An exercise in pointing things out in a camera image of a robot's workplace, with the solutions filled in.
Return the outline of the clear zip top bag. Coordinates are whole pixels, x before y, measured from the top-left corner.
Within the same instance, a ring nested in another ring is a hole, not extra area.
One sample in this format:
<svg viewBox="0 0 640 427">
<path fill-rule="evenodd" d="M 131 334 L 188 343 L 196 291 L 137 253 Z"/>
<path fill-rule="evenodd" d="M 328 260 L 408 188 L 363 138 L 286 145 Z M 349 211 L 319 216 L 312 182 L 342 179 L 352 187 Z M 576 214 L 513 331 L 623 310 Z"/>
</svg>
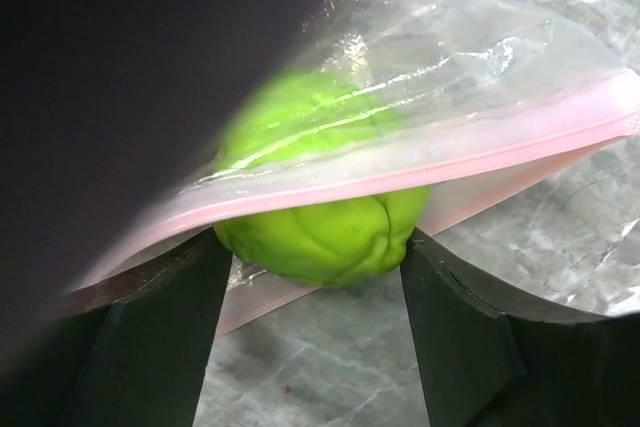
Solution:
<svg viewBox="0 0 640 427">
<path fill-rule="evenodd" d="M 224 133 L 212 158 L 148 208 L 72 292 L 325 181 L 368 191 L 426 185 L 414 229 L 436 234 L 639 129 L 638 75 L 579 24 L 515 0 L 342 0 L 272 78 L 293 71 L 344 79 L 404 125 L 367 146 L 260 173 L 217 173 Z M 322 287 L 231 254 L 220 333 Z"/>
</svg>

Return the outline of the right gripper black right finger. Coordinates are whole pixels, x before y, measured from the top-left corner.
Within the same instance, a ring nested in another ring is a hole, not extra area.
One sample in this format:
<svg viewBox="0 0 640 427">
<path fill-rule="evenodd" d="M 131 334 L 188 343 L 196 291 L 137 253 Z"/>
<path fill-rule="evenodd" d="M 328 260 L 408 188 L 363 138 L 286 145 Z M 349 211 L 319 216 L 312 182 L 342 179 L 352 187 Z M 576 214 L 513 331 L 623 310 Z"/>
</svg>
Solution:
<svg viewBox="0 0 640 427">
<path fill-rule="evenodd" d="M 421 231 L 400 267 L 433 426 L 635 426 L 639 317 L 545 300 Z"/>
</svg>

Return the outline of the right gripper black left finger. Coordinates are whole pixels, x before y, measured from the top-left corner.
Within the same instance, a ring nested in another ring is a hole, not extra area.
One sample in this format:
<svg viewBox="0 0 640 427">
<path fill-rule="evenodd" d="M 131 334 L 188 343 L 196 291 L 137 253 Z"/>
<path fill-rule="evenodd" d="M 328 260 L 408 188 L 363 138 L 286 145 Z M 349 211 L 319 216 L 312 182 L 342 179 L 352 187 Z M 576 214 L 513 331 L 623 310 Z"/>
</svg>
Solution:
<svg viewBox="0 0 640 427">
<path fill-rule="evenodd" d="M 231 259 L 206 229 L 66 295 L 1 377 L 2 425 L 192 425 Z"/>
</svg>

